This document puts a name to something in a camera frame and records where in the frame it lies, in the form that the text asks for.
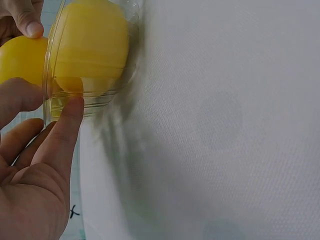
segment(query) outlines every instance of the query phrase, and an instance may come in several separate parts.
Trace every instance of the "clear plastic container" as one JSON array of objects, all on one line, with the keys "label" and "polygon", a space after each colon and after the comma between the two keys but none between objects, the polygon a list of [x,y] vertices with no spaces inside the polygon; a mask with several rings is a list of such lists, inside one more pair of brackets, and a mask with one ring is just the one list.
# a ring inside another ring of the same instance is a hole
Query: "clear plastic container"
[{"label": "clear plastic container", "polygon": [[71,96],[84,98],[84,116],[99,113],[133,77],[134,1],[63,0],[48,36],[42,87],[44,121],[59,118]]}]

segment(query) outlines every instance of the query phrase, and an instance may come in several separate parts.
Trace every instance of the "white textured surface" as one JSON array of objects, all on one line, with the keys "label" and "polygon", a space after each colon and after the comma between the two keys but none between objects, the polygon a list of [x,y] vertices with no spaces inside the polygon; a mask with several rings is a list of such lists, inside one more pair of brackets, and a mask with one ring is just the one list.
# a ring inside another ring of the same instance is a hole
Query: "white textured surface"
[{"label": "white textured surface", "polygon": [[81,132],[88,239],[320,239],[319,9],[146,1],[145,61]]}]

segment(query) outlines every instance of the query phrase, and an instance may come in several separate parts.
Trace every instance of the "hand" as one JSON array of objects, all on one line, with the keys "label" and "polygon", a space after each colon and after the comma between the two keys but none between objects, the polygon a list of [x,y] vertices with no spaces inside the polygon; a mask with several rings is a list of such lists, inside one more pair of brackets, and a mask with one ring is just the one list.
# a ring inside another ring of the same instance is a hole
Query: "hand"
[{"label": "hand", "polygon": [[20,35],[41,37],[43,4],[44,0],[0,0],[0,46]]},{"label": "hand", "polygon": [[[36,110],[42,101],[41,89],[21,78],[1,84],[0,129],[19,112]],[[62,235],[69,219],[71,163],[83,114],[84,100],[74,97],[59,120],[43,131],[41,119],[29,119],[0,137],[0,239],[58,240]]]}]

